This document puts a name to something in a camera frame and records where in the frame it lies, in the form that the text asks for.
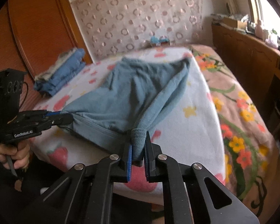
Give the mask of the person's left hand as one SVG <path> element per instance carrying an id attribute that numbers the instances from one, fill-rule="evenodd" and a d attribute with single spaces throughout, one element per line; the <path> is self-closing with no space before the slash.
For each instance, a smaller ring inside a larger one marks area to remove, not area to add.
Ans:
<path id="1" fill-rule="evenodd" d="M 0 143 L 0 163 L 6 169 L 10 169 L 6 156 L 10 156 L 14 160 L 13 167 L 15 169 L 26 168 L 30 159 L 30 145 L 28 140 L 18 143 L 17 147 L 7 146 Z"/>

